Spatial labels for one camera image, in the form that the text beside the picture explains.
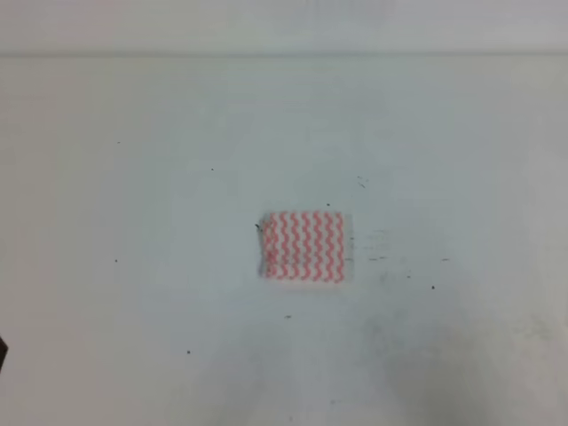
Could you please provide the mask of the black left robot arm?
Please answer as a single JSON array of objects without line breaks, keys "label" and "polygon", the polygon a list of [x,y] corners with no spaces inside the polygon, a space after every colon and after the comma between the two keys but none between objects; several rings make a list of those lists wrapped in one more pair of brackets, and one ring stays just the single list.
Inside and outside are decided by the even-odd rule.
[{"label": "black left robot arm", "polygon": [[0,337],[0,370],[3,367],[4,360],[8,353],[9,347],[2,337]]}]

